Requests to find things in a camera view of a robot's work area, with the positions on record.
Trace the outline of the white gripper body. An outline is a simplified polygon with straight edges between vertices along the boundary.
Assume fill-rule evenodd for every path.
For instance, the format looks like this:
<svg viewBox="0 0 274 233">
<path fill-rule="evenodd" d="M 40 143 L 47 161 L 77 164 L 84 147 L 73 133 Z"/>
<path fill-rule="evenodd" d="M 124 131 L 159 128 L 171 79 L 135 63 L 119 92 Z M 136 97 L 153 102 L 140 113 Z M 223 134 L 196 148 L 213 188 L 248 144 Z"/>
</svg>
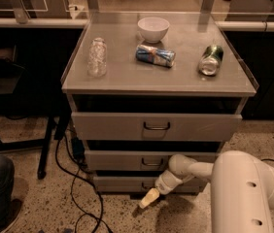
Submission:
<svg viewBox="0 0 274 233">
<path fill-rule="evenodd" d="M 173 191 L 178 185 L 186 183 L 193 179 L 193 175 L 188 175 L 183 179 L 179 179 L 169 170 L 165 170 L 154 182 L 154 187 L 162 195 L 167 195 Z"/>
</svg>

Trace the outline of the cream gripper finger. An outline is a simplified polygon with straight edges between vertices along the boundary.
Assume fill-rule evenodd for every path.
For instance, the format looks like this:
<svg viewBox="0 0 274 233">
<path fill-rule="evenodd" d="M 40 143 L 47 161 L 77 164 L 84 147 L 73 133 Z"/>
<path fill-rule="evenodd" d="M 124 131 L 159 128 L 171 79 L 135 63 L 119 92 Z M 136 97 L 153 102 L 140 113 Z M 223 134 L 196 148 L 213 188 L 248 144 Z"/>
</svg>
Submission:
<svg viewBox="0 0 274 233">
<path fill-rule="evenodd" d="M 160 193 L 156 188 L 151 188 L 147 194 L 142 198 L 142 200 L 139 202 L 139 207 L 141 209 L 145 209 L 148 207 L 152 202 L 154 202 L 158 197 Z"/>
</svg>

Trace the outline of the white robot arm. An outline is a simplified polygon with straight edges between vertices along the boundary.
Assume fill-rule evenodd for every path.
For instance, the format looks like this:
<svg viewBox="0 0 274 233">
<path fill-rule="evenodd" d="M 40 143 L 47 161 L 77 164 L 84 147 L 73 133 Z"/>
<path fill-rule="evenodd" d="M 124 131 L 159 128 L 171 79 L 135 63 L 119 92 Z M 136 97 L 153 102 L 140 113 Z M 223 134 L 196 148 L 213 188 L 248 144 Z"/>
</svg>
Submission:
<svg viewBox="0 0 274 233">
<path fill-rule="evenodd" d="M 226 151 L 213 163 L 171 156 L 139 207 L 194 178 L 211 184 L 212 233 L 274 233 L 274 168 L 239 150 Z"/>
</svg>

